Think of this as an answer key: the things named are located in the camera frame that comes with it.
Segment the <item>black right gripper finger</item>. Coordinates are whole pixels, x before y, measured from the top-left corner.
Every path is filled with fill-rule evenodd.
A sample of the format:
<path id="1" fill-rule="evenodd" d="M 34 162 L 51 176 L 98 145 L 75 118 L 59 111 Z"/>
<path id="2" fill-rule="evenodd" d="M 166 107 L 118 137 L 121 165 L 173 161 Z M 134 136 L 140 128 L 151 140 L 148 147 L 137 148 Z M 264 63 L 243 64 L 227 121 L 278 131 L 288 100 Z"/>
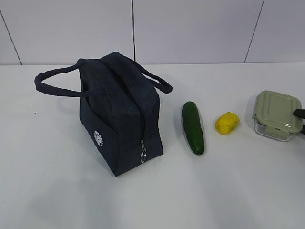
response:
<path id="1" fill-rule="evenodd" d="M 300 133 L 303 134 L 303 135 L 305 135 L 305 126 L 303 126 L 303 128 L 302 128 L 302 130 L 301 130 Z"/>
<path id="2" fill-rule="evenodd" d="M 305 109 L 296 109 L 293 115 L 296 117 L 305 117 Z"/>

